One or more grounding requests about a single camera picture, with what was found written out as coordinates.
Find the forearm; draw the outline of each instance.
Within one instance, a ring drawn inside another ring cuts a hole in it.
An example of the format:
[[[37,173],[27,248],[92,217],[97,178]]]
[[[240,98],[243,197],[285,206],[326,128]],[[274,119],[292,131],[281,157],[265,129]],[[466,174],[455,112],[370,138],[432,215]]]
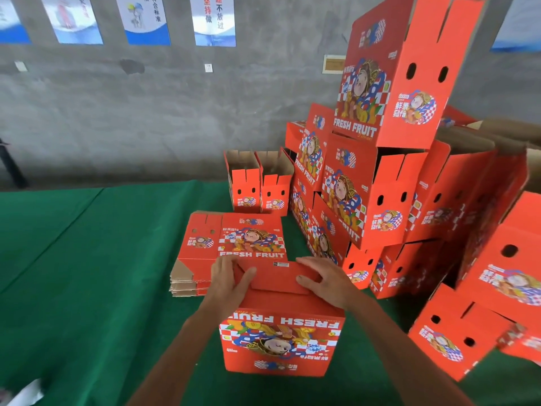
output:
[[[368,335],[406,405],[473,405],[374,299],[359,293],[349,309]]]
[[[217,325],[213,315],[201,310],[189,317],[127,406],[178,406]]]

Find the hand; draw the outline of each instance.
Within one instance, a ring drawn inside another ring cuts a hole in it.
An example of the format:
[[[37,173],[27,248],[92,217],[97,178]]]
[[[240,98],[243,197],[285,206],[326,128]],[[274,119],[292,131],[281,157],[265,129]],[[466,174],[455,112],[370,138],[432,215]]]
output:
[[[317,283],[306,276],[299,275],[297,276],[297,283],[310,289],[333,306],[348,311],[355,301],[359,299],[359,295],[362,294],[351,283],[342,268],[336,266],[330,259],[306,257],[297,258],[297,262],[314,269],[323,278],[320,283]]]
[[[239,284],[235,286],[233,277],[233,264],[237,257],[226,255],[219,257],[210,268],[210,287],[199,306],[199,311],[215,318],[220,324],[227,319],[239,307],[254,279],[255,268],[250,268],[244,273]]]

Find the green tablecloth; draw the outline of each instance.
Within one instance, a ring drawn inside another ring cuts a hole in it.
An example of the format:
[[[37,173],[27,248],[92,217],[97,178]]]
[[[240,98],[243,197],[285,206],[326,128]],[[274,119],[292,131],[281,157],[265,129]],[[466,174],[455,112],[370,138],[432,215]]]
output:
[[[227,183],[0,194],[0,387],[41,377],[43,406],[125,403],[201,301],[168,292],[196,209],[230,211]],[[283,226],[289,259],[308,255],[294,219]],[[407,330],[423,301],[381,305]],[[459,385],[479,405],[524,406],[541,404],[540,382],[540,367],[494,351]],[[322,379],[226,372],[216,332],[183,404],[248,401],[400,404],[352,319]]]

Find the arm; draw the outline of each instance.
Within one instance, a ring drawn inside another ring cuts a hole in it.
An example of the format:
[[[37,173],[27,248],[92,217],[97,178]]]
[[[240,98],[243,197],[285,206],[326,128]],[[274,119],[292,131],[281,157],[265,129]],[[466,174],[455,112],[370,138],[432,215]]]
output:
[[[233,255],[216,259],[211,269],[212,282],[201,306],[184,322],[127,406],[180,404],[195,363],[210,336],[239,307],[255,276],[255,268],[251,268],[235,287],[234,260]]]
[[[299,258],[321,274],[321,283],[306,277],[297,282],[331,305],[351,312],[368,335],[404,404],[439,406],[473,403],[383,311],[378,303],[358,290],[341,268],[328,259]]]

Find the left hand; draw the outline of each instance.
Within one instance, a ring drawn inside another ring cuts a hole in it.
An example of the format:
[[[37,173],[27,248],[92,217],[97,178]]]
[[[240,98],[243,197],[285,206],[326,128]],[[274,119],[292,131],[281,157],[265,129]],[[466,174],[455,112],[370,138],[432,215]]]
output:
[[[250,268],[235,286],[233,264],[236,259],[235,255],[226,255],[216,259],[210,269],[210,287],[199,306],[199,311],[212,316],[218,324],[231,316],[239,307],[255,276],[256,269]]]

